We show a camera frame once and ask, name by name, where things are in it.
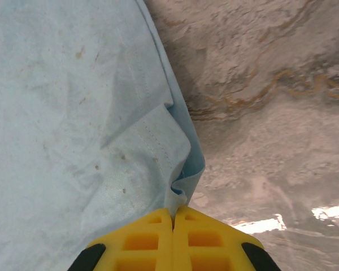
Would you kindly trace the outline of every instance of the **light blue cloth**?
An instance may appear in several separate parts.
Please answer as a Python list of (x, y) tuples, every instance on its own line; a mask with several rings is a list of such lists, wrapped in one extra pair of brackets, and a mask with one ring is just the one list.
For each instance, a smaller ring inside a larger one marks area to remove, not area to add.
[(0, 270), (66, 270), (204, 166), (143, 0), (0, 1)]

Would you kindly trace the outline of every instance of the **black rubber edge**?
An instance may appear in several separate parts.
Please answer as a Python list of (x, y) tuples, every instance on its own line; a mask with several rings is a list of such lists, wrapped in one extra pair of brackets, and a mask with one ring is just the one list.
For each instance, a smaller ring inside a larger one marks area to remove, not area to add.
[(251, 243), (243, 243), (241, 246), (256, 271), (281, 271), (270, 255), (261, 247)]
[(95, 244), (84, 249), (69, 267), (68, 271), (94, 271), (105, 250), (106, 246), (104, 244)]

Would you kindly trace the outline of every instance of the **yellow plastic object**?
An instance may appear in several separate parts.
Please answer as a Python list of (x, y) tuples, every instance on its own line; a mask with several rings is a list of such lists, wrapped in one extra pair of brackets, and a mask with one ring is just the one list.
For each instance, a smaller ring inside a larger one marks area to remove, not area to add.
[(194, 209), (180, 207), (174, 221), (167, 209), (159, 209), (92, 241), (68, 271), (172, 270), (279, 268), (256, 238)]

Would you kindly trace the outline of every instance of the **floor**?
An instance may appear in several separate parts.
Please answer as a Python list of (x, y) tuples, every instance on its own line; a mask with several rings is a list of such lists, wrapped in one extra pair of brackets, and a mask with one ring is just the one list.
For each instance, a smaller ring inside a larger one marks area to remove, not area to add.
[(339, 270), (339, 0), (147, 0), (207, 168), (191, 206)]

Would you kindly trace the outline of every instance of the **gray marble surface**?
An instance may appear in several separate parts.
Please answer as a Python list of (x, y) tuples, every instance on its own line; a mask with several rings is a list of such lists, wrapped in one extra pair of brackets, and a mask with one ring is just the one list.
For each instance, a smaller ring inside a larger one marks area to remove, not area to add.
[(190, 205), (277, 222), (253, 234), (282, 270), (339, 270), (339, 0), (146, 3), (205, 153)]

